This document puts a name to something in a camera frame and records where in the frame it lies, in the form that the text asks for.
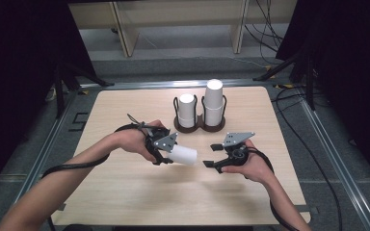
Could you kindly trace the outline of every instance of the person's right hand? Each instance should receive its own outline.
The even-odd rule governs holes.
[[[251,140],[245,140],[247,148],[255,148]],[[248,160],[242,166],[222,167],[222,172],[240,173],[252,181],[259,183],[266,182],[268,177],[274,177],[274,174],[267,166],[266,162],[257,154],[250,153]]]

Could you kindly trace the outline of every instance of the forearm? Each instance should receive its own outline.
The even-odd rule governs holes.
[[[288,224],[300,231],[311,230],[274,175],[268,177],[263,185],[270,196],[273,207]]]
[[[70,159],[66,164],[96,161],[114,149],[116,137],[109,135]],[[62,170],[41,179],[13,205],[1,222],[0,230],[38,230],[44,221],[77,189],[92,171],[92,167]]]

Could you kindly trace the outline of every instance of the black backdrop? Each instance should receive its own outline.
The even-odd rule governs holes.
[[[323,18],[326,28],[311,47],[317,82],[370,164],[370,1],[332,2]],[[278,58],[300,50],[308,32],[318,29],[313,27],[318,12],[330,3],[298,1]]]
[[[66,2],[0,0],[0,171],[43,105],[59,62],[95,75]]]

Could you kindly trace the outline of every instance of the person's right arm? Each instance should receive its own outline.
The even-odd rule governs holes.
[[[255,148],[250,140],[245,141],[246,147]],[[311,230],[299,211],[291,202],[286,191],[265,161],[257,154],[251,153],[248,160],[240,167],[222,167],[222,172],[241,173],[252,181],[261,183],[269,194],[277,213],[294,228],[304,231]]]

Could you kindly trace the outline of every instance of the brown cup holder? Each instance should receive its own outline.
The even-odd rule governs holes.
[[[196,108],[197,108],[198,99],[195,95],[194,95],[194,97],[196,99],[195,110],[194,110],[194,113],[196,115]],[[173,126],[175,127],[175,129],[178,132],[181,132],[181,133],[192,133],[192,132],[197,131],[198,128],[201,128],[202,130],[204,130],[206,132],[211,132],[211,133],[221,131],[225,127],[225,124],[226,124],[225,109],[226,109],[227,99],[224,95],[223,95],[223,98],[225,100],[224,110],[222,112],[222,120],[218,125],[208,126],[204,123],[205,119],[203,117],[204,117],[204,115],[206,115],[206,107],[205,107],[205,104],[203,103],[204,97],[202,97],[201,101],[202,101],[202,106],[203,106],[203,115],[198,115],[197,122],[195,123],[195,125],[193,127],[186,128],[186,127],[181,126],[181,124],[179,124],[179,121],[178,121],[178,99],[177,99],[177,97],[175,97],[175,99],[173,100],[173,107],[175,108],[176,117],[173,119]]]

